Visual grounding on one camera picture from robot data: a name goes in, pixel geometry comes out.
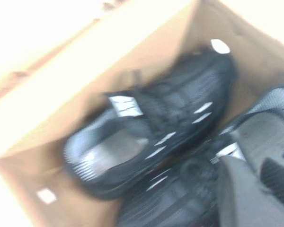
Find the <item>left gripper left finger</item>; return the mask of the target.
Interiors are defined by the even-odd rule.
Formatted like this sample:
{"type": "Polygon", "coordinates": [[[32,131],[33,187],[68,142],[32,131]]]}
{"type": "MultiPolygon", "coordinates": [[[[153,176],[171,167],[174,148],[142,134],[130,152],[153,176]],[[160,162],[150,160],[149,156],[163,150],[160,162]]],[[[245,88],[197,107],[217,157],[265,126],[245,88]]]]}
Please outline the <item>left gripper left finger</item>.
{"type": "Polygon", "coordinates": [[[217,204],[221,227],[284,227],[284,205],[248,164],[220,157],[217,204]]]}

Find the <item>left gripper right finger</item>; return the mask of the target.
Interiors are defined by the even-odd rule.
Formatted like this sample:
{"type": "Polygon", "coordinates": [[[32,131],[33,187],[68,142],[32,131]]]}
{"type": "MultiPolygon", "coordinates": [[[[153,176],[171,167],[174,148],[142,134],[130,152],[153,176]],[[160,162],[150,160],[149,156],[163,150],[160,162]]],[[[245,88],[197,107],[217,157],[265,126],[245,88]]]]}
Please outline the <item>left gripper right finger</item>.
{"type": "Polygon", "coordinates": [[[261,166],[260,180],[284,205],[284,158],[266,158],[261,166]]]}

